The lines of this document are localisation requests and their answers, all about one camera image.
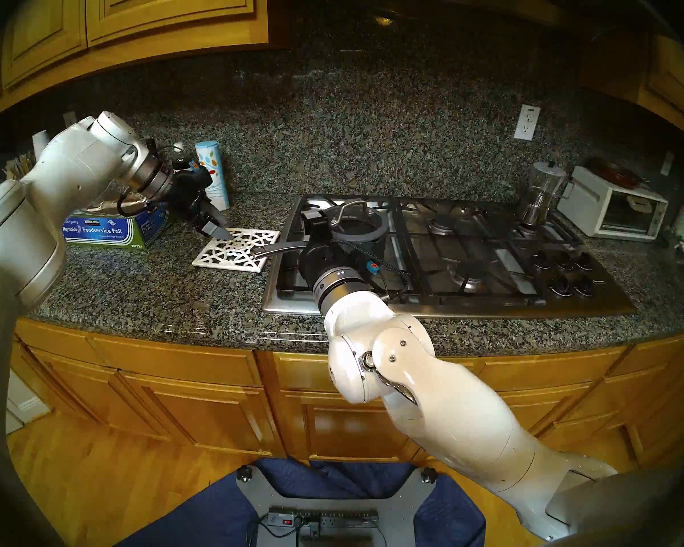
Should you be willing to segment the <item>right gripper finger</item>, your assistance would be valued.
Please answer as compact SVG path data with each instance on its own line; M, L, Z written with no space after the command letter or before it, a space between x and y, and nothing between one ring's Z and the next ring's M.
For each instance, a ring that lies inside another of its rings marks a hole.
M333 240L328 217L321 209L301 211L301 220L308 245L326 245Z

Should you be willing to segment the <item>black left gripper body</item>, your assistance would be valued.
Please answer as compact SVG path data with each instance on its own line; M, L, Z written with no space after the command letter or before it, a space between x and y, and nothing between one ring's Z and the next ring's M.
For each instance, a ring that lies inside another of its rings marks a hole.
M193 163L191 167L174 173L169 189L163 196L163 203L177 219L195 220L197 217L205 217L203 198L207 196L205 189L211 184L208 169Z

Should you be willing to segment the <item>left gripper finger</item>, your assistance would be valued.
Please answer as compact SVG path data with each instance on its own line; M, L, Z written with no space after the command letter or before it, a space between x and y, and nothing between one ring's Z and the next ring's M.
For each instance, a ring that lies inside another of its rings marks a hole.
M207 220L217 227L227 227L228 222L221 210L213 205L211 200L205 196L203 198L203 213Z
M195 229L198 233L218 241L233 239L233 234L228 230L227 225L225 220L217 220L214 217L197 217L195 219Z

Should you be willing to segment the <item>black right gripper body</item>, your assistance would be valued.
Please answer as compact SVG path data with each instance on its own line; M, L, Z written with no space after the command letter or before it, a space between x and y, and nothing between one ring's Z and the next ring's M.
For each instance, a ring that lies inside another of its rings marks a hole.
M309 243L300 253L298 270L313 294L327 294L341 287L370 291L354 264L354 258L335 242Z

